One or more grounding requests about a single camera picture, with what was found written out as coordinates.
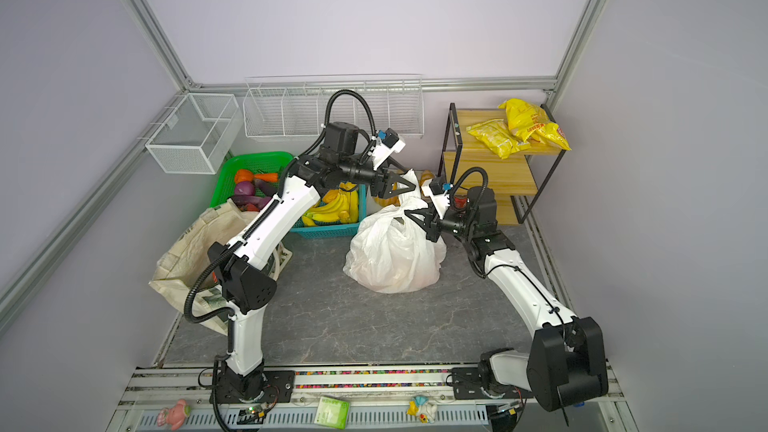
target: wire basket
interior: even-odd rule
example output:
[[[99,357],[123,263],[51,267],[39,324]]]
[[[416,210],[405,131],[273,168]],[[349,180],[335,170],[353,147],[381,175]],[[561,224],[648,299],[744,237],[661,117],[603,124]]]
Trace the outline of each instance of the wire basket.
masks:
[[[365,80],[349,77],[246,79],[249,84],[243,100],[246,136],[259,140],[318,136],[328,99],[339,89],[354,90],[366,99],[379,130],[391,127],[404,137],[424,135],[420,76],[374,76],[377,78]],[[331,120],[368,129],[366,111],[351,96],[341,96],[333,103]]]
[[[215,174],[243,114],[232,94],[187,93],[147,141],[147,150],[169,174]]]

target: yellow snack bag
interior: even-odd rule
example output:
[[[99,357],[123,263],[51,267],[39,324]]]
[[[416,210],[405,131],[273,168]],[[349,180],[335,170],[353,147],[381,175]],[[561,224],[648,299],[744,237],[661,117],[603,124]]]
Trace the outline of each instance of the yellow snack bag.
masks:
[[[554,122],[545,123],[541,129],[536,129],[536,132],[533,132],[531,138],[549,144],[552,147],[571,150],[571,146],[568,144],[568,140],[565,139],[563,130]]]
[[[531,144],[519,141],[509,133],[504,119],[491,119],[468,126],[467,132],[477,137],[501,158],[507,158],[515,152],[531,148]]]
[[[509,131],[518,139],[527,142],[533,138],[550,146],[571,150],[563,131],[558,124],[550,122],[541,107],[524,100],[510,99],[498,108],[506,109]]]

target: white plastic bag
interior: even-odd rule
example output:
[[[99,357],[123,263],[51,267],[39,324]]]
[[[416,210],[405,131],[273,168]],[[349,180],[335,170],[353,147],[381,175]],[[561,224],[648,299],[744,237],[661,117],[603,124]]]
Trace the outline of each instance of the white plastic bag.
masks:
[[[413,170],[403,176],[418,184]],[[400,206],[387,206],[360,222],[346,255],[344,273],[374,292],[414,292],[440,278],[440,263],[446,258],[442,237],[430,242],[406,210],[425,208],[418,187],[400,197]]]

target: gray floor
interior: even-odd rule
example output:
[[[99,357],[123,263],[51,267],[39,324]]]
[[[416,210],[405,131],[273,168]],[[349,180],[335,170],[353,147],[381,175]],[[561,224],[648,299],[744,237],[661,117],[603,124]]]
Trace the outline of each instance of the gray floor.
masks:
[[[504,227],[528,267],[541,277],[524,227]],[[445,236],[440,280],[409,294],[378,294],[342,272],[351,237],[288,234],[293,258],[266,309],[266,365],[312,363],[476,362],[502,347],[528,352],[531,336],[504,296],[470,269],[463,247]],[[226,338],[182,321],[166,364],[212,362]]]

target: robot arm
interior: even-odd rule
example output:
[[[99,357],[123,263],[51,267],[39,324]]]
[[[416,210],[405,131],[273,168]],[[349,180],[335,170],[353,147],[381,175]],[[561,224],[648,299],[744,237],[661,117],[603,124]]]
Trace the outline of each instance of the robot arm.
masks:
[[[366,110],[365,101],[351,91],[339,91],[357,97]],[[330,116],[332,100],[326,111]],[[360,134],[368,146],[355,154]],[[252,402],[261,398],[267,387],[261,329],[266,305],[274,296],[276,282],[267,275],[273,250],[307,209],[314,206],[329,189],[341,182],[354,182],[369,187],[372,196],[389,198],[416,188],[397,174],[379,168],[394,152],[405,145],[391,129],[380,131],[370,139],[357,126],[344,122],[324,125],[318,142],[324,139],[317,154],[311,147],[295,158],[284,170],[280,188],[258,216],[237,236],[208,250],[211,265],[190,289],[184,316],[191,322],[203,322],[217,313],[226,312],[228,321],[227,356],[214,365],[216,385],[213,402]],[[204,280],[216,270],[226,307],[206,315],[192,314],[194,296]]]
[[[452,192],[472,172],[483,175],[484,186],[470,188],[468,205],[458,209]],[[454,186],[439,179],[433,182],[422,187],[432,197],[430,207],[406,215],[430,240],[436,241],[442,231],[452,233],[464,245],[475,273],[499,286],[533,337],[530,354],[496,350],[481,357],[478,371],[483,389],[493,394],[504,386],[524,388],[549,411],[605,395],[608,376],[600,327],[557,300],[498,230],[496,201],[493,190],[487,188],[485,171],[471,168]]]

